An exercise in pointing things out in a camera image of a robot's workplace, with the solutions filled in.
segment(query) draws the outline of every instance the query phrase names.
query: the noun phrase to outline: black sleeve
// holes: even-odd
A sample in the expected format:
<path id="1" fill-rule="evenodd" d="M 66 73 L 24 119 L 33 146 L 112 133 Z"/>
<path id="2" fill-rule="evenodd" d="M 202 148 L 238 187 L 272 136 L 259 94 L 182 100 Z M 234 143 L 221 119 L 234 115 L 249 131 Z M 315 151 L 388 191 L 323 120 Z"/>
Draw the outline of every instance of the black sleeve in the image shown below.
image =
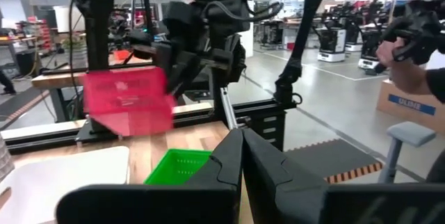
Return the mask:
<path id="1" fill-rule="evenodd" d="M 441 103 L 445 103 L 445 68 L 427 70 L 426 82 L 431 90 L 431 93 Z"/>

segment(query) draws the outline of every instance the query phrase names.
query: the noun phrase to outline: white tray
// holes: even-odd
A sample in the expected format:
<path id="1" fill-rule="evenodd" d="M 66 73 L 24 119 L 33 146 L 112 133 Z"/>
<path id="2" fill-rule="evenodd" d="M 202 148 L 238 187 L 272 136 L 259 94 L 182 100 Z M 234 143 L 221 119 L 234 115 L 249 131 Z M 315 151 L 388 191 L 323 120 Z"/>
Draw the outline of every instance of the white tray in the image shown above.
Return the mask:
<path id="1" fill-rule="evenodd" d="M 129 149 L 112 147 L 16 168 L 0 183 L 0 196 L 10 188 L 3 207 L 0 202 L 0 223 L 51 222 L 66 193 L 91 184 L 126 184 L 128 165 Z"/>

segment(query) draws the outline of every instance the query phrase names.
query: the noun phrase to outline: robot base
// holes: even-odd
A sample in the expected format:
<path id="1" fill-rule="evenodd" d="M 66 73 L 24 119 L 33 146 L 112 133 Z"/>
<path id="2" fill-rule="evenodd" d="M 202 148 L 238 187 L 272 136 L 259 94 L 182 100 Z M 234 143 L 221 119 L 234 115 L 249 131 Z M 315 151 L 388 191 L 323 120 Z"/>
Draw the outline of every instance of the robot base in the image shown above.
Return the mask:
<path id="1" fill-rule="evenodd" d="M 370 61 L 365 59 L 359 60 L 359 67 L 363 69 L 374 69 L 376 65 L 378 64 L 378 61 Z"/>
<path id="2" fill-rule="evenodd" d="M 346 51 L 362 51 L 363 45 L 346 45 Z"/>
<path id="3" fill-rule="evenodd" d="M 345 61 L 346 54 L 345 53 L 337 53 L 337 54 L 327 54 L 327 53 L 318 53 L 317 59 L 319 61 L 325 62 L 341 62 Z"/>

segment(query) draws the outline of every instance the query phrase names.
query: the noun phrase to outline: gray stool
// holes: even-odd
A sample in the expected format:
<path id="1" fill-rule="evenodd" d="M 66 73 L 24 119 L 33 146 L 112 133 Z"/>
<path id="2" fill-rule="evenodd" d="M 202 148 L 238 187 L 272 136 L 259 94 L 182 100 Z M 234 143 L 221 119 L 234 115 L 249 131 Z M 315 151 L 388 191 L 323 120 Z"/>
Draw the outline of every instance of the gray stool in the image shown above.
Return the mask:
<path id="1" fill-rule="evenodd" d="M 378 178 L 379 183 L 394 183 L 398 156 L 402 144 L 421 147 L 436 137 L 436 132 L 413 122 L 403 122 L 388 128 L 387 133 L 392 137 L 387 160 Z"/>

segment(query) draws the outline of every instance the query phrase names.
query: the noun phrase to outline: floor mat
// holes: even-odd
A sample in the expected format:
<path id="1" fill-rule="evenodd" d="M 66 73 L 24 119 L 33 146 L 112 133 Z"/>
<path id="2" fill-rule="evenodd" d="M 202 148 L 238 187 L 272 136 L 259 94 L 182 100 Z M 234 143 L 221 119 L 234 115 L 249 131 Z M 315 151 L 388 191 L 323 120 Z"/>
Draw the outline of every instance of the floor mat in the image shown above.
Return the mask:
<path id="1" fill-rule="evenodd" d="M 6 129 L 23 113 L 26 113 L 33 106 L 38 104 L 48 95 L 48 91 L 41 91 L 37 88 L 28 88 L 17 93 L 8 101 L 0 105 L 0 130 Z"/>
<path id="2" fill-rule="evenodd" d="M 301 147 L 285 154 L 331 184 L 382 169 L 381 162 L 341 139 Z"/>

